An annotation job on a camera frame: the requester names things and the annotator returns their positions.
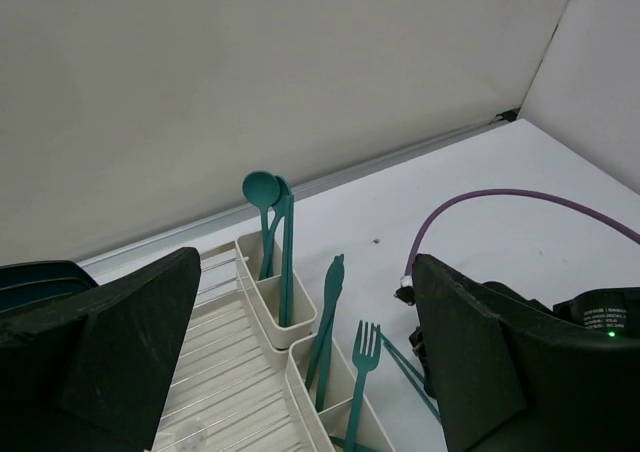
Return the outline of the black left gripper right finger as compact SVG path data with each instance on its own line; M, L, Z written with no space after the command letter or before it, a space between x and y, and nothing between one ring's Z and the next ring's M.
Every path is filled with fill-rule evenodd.
M639 291L608 289L590 328L434 256L412 266L427 368L451 451L635 451Z

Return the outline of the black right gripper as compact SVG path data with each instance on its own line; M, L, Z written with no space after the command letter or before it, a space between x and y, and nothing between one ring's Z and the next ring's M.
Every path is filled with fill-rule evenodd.
M638 287L586 291L549 309L536 299L525 299L503 283L488 281L483 286L560 320L606 333L610 337L639 337Z

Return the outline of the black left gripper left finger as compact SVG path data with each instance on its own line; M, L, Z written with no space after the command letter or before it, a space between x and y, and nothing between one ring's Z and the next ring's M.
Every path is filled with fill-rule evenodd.
M180 248L119 279L1 315L5 451L151 449L201 277Z

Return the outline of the teal plastic knife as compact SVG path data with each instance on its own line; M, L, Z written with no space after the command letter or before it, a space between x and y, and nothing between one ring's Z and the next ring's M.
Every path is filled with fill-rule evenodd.
M324 409L328 379L330 373L330 364L331 364L331 352L332 352L332 334L333 334L333 318L330 319L328 324L328 328L324 337L323 347L321 350L320 357L320 370L318 374L317 381L317 391L316 391L316 399L315 399L315 408L317 412L320 412Z
M331 323L331 319L334 316L335 308L342 292L344 274L344 255L336 255L325 275L324 307L320 319L320 325L312 344L310 360L307 367L305 378L305 387L307 389L311 387L317 371L324 338Z

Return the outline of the teal plastic fork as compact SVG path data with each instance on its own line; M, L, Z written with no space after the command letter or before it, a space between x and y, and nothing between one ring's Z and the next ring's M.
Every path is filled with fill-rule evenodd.
M382 337L380 326L373 322L359 321L352 350L352 362L357 376L352 397L351 411L345 434L344 451L354 451L367 375L375 370L380 361Z

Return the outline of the teal plastic spoon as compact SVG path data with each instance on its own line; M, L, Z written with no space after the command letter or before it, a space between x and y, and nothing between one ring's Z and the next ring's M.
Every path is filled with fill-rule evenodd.
M291 195L291 187L289 183L281 176L276 175L280 185L280 196L277 201L272 205L274 210L274 218L271 222L269 230L267 232L267 237L263 242L265 246L264 256L263 256L263 264L261 269L261 279L270 278L274 275L273 273L273 251L275 244L275 237L278 226L283 218L285 218L288 214L288 206L286 205L287 198Z
M269 226L268 211L280 198L280 184L272 173L257 170L244 178L242 192L247 201L260 213L263 259L259 279L266 279L269 275L273 245L273 230Z

